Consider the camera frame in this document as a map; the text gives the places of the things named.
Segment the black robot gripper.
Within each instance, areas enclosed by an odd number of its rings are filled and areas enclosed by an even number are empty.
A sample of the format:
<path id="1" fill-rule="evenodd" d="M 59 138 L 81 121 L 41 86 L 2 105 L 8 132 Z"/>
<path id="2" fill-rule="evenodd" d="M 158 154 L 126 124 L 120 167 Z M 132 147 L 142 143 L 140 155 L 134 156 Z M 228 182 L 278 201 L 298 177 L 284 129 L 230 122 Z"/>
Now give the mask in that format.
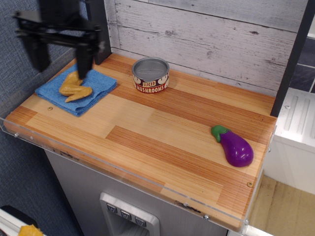
<path id="1" fill-rule="evenodd" d="M 37 11 L 16 11 L 17 36 L 33 67 L 43 72 L 50 65 L 48 44 L 76 48 L 79 79 L 92 69 L 95 53 L 104 49 L 101 27 L 83 18 L 78 0 L 39 0 Z"/>

